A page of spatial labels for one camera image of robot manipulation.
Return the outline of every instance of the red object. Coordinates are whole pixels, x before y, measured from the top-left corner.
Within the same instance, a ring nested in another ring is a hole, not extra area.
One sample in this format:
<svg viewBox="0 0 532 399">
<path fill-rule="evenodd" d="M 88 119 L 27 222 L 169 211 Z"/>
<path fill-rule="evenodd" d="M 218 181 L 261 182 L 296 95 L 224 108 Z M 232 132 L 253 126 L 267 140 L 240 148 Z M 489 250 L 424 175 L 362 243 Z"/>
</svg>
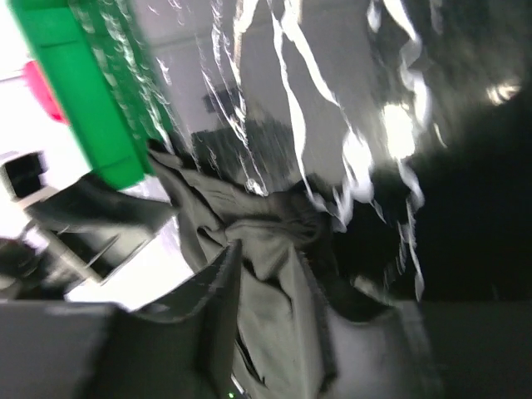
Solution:
<svg viewBox="0 0 532 399">
<path fill-rule="evenodd" d="M 44 111 L 54 120 L 61 123 L 68 123 L 61 106 L 56 101 L 52 89 L 48 85 L 44 74 L 37 61 L 30 61 L 24 66 L 24 78 L 39 104 Z"/>
</svg>

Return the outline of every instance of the green tray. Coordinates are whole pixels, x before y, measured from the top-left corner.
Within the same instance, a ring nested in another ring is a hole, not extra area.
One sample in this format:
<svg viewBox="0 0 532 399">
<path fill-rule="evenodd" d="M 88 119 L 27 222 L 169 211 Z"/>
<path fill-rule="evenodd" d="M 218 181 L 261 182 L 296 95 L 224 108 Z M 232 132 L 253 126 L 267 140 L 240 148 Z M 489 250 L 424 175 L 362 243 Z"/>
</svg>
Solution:
<svg viewBox="0 0 532 399">
<path fill-rule="evenodd" d="M 92 169 L 118 190 L 142 180 L 151 172 L 145 142 L 160 135 L 132 129 L 140 121 L 118 105 L 68 1 L 10 0 L 10 7 Z"/>
</svg>

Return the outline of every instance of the dark gray fabric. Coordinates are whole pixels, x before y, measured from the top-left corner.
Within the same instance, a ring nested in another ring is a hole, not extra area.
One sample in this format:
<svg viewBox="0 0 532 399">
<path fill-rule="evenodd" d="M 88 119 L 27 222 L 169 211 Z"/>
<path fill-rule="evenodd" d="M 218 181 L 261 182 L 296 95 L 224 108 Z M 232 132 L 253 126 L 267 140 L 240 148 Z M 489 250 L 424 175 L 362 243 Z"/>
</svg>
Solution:
<svg viewBox="0 0 532 399">
<path fill-rule="evenodd" d="M 302 193 L 252 195 L 153 146 L 150 161 L 180 210 L 181 248 L 196 273 L 229 241 L 243 243 L 237 379 L 253 399 L 317 397 L 335 363 L 319 317 L 325 303 L 301 276 L 308 263 L 313 274 L 335 269 L 323 252 L 330 251 L 323 248 L 328 217 Z"/>
</svg>

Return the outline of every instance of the wet surface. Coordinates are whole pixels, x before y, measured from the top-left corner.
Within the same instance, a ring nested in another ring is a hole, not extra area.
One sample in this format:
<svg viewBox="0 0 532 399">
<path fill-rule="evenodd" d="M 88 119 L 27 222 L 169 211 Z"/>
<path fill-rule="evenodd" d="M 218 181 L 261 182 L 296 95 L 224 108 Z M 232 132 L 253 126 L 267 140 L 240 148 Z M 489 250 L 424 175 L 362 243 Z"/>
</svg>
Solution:
<svg viewBox="0 0 532 399">
<path fill-rule="evenodd" d="M 392 281 L 409 264 L 420 297 L 423 274 L 490 285 L 528 257 L 526 0 L 72 9 L 133 131 L 257 195 L 304 185 L 347 229 L 346 273 L 385 268 Z M 485 268 L 467 279 L 456 265 L 471 263 Z"/>
</svg>

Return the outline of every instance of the white floor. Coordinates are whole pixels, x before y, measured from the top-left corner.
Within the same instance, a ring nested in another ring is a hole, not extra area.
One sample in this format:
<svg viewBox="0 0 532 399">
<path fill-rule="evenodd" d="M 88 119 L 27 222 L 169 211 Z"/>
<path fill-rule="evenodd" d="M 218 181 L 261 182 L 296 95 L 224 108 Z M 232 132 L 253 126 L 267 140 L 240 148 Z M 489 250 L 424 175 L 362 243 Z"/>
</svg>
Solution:
<svg viewBox="0 0 532 399">
<path fill-rule="evenodd" d="M 0 159 L 1 154 L 42 150 L 48 167 L 47 184 L 64 189 L 89 171 L 74 136 L 67 126 L 48 117 L 23 80 L 0 81 Z M 165 200 L 159 181 L 147 177 L 126 192 L 140 197 Z M 27 218 L 8 200 L 0 187 L 0 235 L 17 237 Z M 46 246 L 39 237 L 30 240 L 37 247 Z M 79 302 L 115 302 L 135 310 L 168 293 L 192 272 L 180 252 L 177 223 L 168 223 L 159 236 L 121 268 L 102 286 L 82 285 L 67 296 Z"/>
</svg>

